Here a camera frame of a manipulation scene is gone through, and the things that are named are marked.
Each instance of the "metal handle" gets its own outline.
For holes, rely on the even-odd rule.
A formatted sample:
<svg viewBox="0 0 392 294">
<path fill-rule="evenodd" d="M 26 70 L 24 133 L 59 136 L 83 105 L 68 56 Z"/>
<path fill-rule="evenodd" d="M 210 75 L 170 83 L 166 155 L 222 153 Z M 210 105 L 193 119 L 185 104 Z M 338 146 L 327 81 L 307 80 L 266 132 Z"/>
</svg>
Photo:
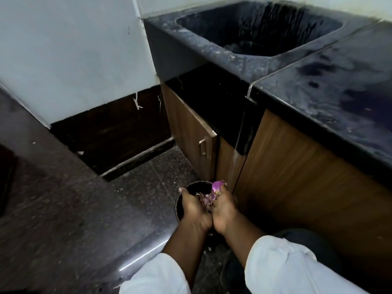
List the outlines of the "metal handle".
<svg viewBox="0 0 392 294">
<path fill-rule="evenodd" d="M 205 145 L 205 138 L 199 141 L 199 152 L 201 156 L 206 155 L 206 145 Z"/>
</svg>

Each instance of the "cabinet door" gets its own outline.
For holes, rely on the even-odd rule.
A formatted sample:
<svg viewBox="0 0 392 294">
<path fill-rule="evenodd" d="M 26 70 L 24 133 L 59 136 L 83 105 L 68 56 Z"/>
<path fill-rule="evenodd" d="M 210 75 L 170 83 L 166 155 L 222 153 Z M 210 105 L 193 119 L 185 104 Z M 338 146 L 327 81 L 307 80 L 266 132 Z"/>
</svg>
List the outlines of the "cabinet door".
<svg viewBox="0 0 392 294">
<path fill-rule="evenodd" d="M 161 88 L 173 138 L 200 179 L 212 181 L 215 176 L 217 134 L 163 82 Z"/>
</svg>

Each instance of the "purple onion skin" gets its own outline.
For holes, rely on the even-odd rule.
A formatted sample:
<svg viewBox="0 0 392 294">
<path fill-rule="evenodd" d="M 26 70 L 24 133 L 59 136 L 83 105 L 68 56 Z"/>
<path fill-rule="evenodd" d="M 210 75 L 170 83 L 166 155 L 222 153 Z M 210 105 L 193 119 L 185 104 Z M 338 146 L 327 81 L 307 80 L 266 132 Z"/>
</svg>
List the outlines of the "purple onion skin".
<svg viewBox="0 0 392 294">
<path fill-rule="evenodd" d="M 212 193 L 215 195 L 220 195 L 220 187 L 224 184 L 225 182 L 223 180 L 219 180 L 217 182 L 213 183 L 212 187 Z"/>
</svg>

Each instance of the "white shirt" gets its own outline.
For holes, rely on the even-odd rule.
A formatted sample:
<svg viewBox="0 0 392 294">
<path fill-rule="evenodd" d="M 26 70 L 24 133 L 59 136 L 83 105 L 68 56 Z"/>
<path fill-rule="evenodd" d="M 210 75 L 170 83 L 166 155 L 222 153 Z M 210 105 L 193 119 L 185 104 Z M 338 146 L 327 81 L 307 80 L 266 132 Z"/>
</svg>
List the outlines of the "white shirt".
<svg viewBox="0 0 392 294">
<path fill-rule="evenodd" d="M 367 292 L 317 262 L 311 250 L 274 236 L 253 245 L 245 266 L 252 294 L 366 294 Z M 190 294 L 188 282 L 172 257 L 159 254 L 120 287 L 120 294 Z"/>
</svg>

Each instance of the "floor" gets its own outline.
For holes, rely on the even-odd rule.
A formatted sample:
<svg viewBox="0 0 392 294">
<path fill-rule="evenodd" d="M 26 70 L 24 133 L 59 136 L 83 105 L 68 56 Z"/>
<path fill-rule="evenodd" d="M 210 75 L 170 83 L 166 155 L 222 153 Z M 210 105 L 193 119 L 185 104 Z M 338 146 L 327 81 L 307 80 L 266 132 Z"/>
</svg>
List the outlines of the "floor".
<svg viewBox="0 0 392 294">
<path fill-rule="evenodd" d="M 179 186 L 197 175 L 174 147 L 106 182 L 0 94 L 0 144 L 18 156 L 0 217 L 0 292 L 117 293 L 177 226 Z M 193 293 L 223 293 L 227 248 L 209 248 Z"/>
</svg>

